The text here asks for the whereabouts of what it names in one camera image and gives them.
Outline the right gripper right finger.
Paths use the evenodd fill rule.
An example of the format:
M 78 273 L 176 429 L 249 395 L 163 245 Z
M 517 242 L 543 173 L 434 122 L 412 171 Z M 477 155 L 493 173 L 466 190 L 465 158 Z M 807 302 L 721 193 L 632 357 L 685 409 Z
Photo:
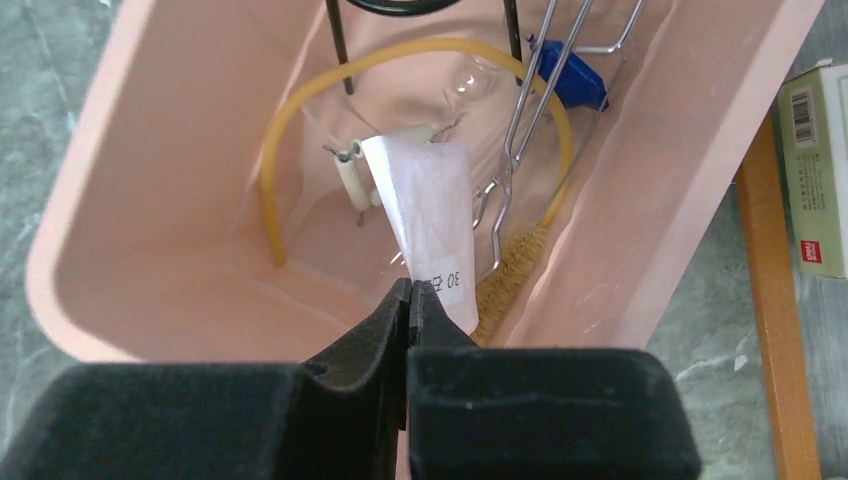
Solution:
M 477 346 L 413 284 L 407 353 L 414 479 L 696 479 L 672 375 L 619 348 Z

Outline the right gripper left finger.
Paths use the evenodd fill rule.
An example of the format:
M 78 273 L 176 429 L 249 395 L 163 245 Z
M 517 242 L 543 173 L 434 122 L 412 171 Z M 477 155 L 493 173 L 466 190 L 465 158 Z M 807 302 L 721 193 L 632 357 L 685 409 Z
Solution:
M 301 363 L 88 363 L 58 376 L 5 479 L 392 479 L 412 284 Z

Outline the tan bottle brush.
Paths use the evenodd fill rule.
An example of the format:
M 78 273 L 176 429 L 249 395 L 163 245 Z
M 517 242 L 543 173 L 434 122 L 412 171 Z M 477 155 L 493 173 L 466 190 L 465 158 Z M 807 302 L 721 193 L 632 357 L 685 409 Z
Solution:
M 505 242 L 502 264 L 476 289 L 479 322 L 470 335 L 476 344 L 487 346 L 504 321 L 541 258 L 547 232 L 547 225 L 536 223 L 511 234 Z

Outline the white paper packet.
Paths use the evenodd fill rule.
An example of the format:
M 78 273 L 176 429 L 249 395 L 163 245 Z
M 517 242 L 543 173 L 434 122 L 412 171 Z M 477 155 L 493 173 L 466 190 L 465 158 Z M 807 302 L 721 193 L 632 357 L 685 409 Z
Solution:
M 479 323 L 470 149 L 380 135 L 362 148 L 414 281 L 430 284 L 464 333 Z

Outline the metal crucible tongs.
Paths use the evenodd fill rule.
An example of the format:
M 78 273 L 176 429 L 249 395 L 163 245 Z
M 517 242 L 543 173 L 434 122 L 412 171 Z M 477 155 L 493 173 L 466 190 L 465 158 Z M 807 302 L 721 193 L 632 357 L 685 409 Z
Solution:
M 510 119 L 510 123 L 508 124 L 504 136 L 504 144 L 501 152 L 501 160 L 503 161 L 503 166 L 493 176 L 493 179 L 488 185 L 486 191 L 487 207 L 491 192 L 497 187 L 503 190 L 502 205 L 499 208 L 498 213 L 494 219 L 494 223 L 491 227 L 493 264 L 490 270 L 492 272 L 494 272 L 494 270 L 502 264 L 502 250 L 504 248 L 502 230 L 506 221 L 506 217 L 509 214 L 509 210 L 511 208 L 513 200 L 513 175 L 523 163 L 526 150 L 529 148 L 529 144 L 531 143 L 543 116 L 546 113 L 551 116 L 550 112 L 543 107 L 544 102 L 546 100 L 551 100 L 554 98 L 559 99 L 555 93 L 554 88 L 556 86 L 558 77 L 560 76 L 560 73 L 567 62 L 569 54 L 576 53 L 583 60 L 586 56 L 620 56 L 620 61 L 617 66 L 618 70 L 615 72 L 615 74 L 613 75 L 613 77 L 611 77 L 610 80 L 605 80 L 598 73 L 603 78 L 604 83 L 606 85 L 607 100 L 609 102 L 609 94 L 611 93 L 611 90 L 618 78 L 618 75 L 620 73 L 619 70 L 623 67 L 625 63 L 625 55 L 622 52 L 622 49 L 627 44 L 628 39 L 631 33 L 633 32 L 635 25 L 638 22 L 640 14 L 645 6 L 645 2 L 643 0 L 638 0 L 633 3 L 633 7 L 629 12 L 629 17 L 627 18 L 627 21 L 622 24 L 622 30 L 618 35 L 618 38 L 615 42 L 608 45 L 578 45 L 576 43 L 576 41 L 580 37 L 581 31 L 585 29 L 585 24 L 589 22 L 589 17 L 591 15 L 591 10 L 593 6 L 593 3 L 591 1 L 583 1 L 580 4 L 579 8 L 577 8 L 576 12 L 573 15 L 573 19 L 567 31 L 567 35 L 563 38 L 561 38 L 559 34 L 562 33 L 564 29 L 555 26 L 557 6 L 558 3 L 556 1 L 550 1 L 547 4 L 546 11 L 540 22 L 540 26 L 534 31 L 522 28 L 519 23 L 520 36 L 522 34 L 526 35 L 528 51 L 530 54 L 527 67 L 528 69 L 532 70 L 536 75 L 538 75 L 537 65 L 539 63 L 542 42 L 544 40 L 561 40 L 564 42 L 564 49 L 560 54 L 557 63 L 555 64 L 554 70 L 551 73 L 549 80 L 545 81 L 548 83 L 546 87 L 540 90 L 536 90 L 532 88 L 529 83 L 525 82 L 522 79 L 519 79 L 517 81 L 517 84 L 520 86 L 520 91 L 517 97 L 516 106 L 514 107 L 514 111 Z M 578 147 L 575 147 L 576 157 L 574 160 L 574 164 L 582 154 L 582 150 L 584 149 L 589 137 L 591 136 L 593 129 L 593 126 L 589 126 L 587 128 L 587 132 L 584 135 L 583 140 L 581 141 L 581 144 Z M 553 198 L 553 194 L 555 193 L 555 190 L 559 185 L 560 180 L 558 177 L 558 183 L 556 184 L 556 188 L 551 191 L 545 209 L 550 205 L 550 202 Z

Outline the yellow rubber tube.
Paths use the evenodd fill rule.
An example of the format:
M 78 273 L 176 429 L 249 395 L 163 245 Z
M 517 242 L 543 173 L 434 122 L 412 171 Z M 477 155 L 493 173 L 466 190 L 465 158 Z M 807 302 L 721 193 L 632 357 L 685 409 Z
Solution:
M 271 258 L 276 267 L 284 267 L 287 256 L 276 204 L 275 169 L 280 142 L 290 121 L 301 106 L 312 97 L 341 82 L 344 78 L 357 75 L 379 64 L 402 57 L 442 51 L 460 52 L 484 58 L 518 75 L 520 79 L 529 83 L 536 90 L 548 85 L 541 77 L 528 69 L 524 63 L 494 46 L 477 40 L 448 37 L 415 39 L 376 50 L 350 63 L 327 70 L 301 85 L 274 114 L 262 144 L 258 189 Z M 570 119 L 564 105 L 559 99 L 554 98 L 546 100 L 543 107 L 550 112 L 558 133 L 562 154 L 559 171 L 560 185 L 555 190 L 550 205 L 545 209 L 537 225 L 514 235 L 507 242 L 507 264 L 515 268 L 531 269 L 540 261 L 549 226 L 561 208 L 565 184 L 568 182 L 570 169 L 574 165 L 576 157 Z

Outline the blue plastic clip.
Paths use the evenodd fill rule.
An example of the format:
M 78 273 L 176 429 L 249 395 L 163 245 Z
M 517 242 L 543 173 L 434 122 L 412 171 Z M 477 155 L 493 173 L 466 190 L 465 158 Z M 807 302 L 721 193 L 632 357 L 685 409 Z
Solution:
M 564 49 L 561 40 L 542 42 L 537 74 L 548 81 Z M 586 107 L 605 111 L 609 102 L 603 78 L 576 53 L 570 53 L 554 88 L 557 97 L 567 108 Z

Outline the black iron ring stand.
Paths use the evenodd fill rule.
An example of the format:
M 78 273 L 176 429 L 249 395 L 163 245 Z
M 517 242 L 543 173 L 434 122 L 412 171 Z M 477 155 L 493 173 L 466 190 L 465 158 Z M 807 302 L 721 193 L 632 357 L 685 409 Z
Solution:
M 349 4 L 373 14 L 384 17 L 408 18 L 430 15 L 444 10 L 457 1 L 451 0 L 420 0 L 420 1 L 366 1 L 349 0 Z M 518 5 L 516 0 L 503 0 L 503 12 L 506 23 L 507 37 L 512 56 L 523 60 L 521 36 L 519 29 Z M 334 42 L 337 61 L 344 65 L 349 61 L 343 19 L 338 0 L 326 0 L 325 7 Z

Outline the clear graduated cylinder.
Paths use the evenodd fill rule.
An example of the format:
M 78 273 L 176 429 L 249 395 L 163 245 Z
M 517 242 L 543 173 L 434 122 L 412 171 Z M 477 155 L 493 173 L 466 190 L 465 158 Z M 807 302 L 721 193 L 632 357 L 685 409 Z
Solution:
M 496 140 L 503 133 L 499 88 L 508 73 L 494 63 L 459 52 L 427 52 L 393 60 L 385 134 L 430 143 L 458 143 L 470 150 L 472 228 L 484 245 L 480 224 L 486 191 L 498 169 Z

